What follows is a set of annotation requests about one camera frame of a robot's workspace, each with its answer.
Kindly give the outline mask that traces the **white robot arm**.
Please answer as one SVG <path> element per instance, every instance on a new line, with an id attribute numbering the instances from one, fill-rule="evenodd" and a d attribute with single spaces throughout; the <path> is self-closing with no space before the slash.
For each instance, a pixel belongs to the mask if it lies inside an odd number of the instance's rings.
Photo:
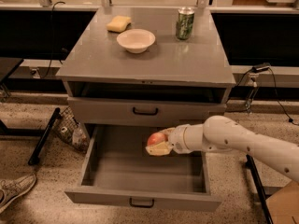
<path id="1" fill-rule="evenodd" d="M 202 124 L 184 124 L 153 133 L 146 150 L 151 156 L 189 154 L 194 151 L 242 151 L 275 171 L 299 182 L 299 146 L 252 132 L 224 116 L 212 116 Z"/>

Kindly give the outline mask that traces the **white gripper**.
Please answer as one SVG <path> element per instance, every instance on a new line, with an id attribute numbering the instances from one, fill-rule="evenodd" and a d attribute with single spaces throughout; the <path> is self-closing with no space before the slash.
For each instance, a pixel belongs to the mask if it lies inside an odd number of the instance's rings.
<path id="1" fill-rule="evenodd" d="M 186 125 L 180 125 L 176 128 L 171 127 L 160 130 L 160 133 L 168 136 L 168 142 L 172 148 L 167 142 L 161 142 L 156 145 L 146 146 L 147 152 L 152 156 L 165 156 L 169 155 L 173 149 L 177 154 L 188 154 L 189 150 L 184 141 L 184 133 L 186 128 Z"/>

